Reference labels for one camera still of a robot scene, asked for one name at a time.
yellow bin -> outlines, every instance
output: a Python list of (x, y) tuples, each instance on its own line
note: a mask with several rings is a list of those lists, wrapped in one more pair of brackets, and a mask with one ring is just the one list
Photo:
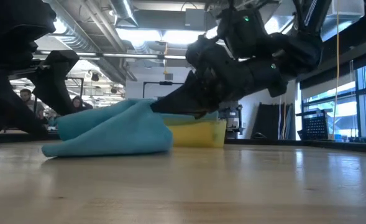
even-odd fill
[(226, 126), (225, 120), (167, 125), (173, 133), (173, 146), (176, 147), (223, 147)]

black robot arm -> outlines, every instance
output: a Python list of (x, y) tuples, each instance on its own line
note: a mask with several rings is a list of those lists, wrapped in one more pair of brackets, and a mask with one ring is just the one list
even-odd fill
[[(200, 118), (216, 111), (223, 101), (260, 90), (268, 89), (272, 97), (284, 94), (288, 81), (319, 65), (323, 51), (319, 33), (331, 4), (331, 0), (292, 1), (296, 14), (288, 35), (268, 35), (256, 6), (237, 11), (230, 4), (218, 16), (217, 37), (200, 35), (188, 46), (186, 59), (195, 72), (190, 71), (177, 90), (154, 102), (152, 110)], [(216, 43), (219, 39), (233, 57)]]

desk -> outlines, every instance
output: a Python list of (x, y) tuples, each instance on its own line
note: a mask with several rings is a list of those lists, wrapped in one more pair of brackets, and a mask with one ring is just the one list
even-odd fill
[(298, 146), (47, 159), (0, 144), (0, 224), (366, 223), (366, 154)]

blue towel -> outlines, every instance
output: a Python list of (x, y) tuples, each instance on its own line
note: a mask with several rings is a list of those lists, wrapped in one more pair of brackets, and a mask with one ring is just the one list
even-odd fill
[(150, 104), (148, 100), (127, 100), (113, 107), (60, 118), (60, 133), (70, 140), (44, 146), (42, 152), (47, 157), (63, 157), (169, 151), (172, 132), (164, 125), (162, 116), (152, 112)]

wooden table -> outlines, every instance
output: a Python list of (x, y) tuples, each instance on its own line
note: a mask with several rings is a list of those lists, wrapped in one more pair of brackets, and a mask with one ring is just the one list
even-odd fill
[(366, 154), (225, 146), (47, 159), (0, 145), (0, 224), (366, 223)]

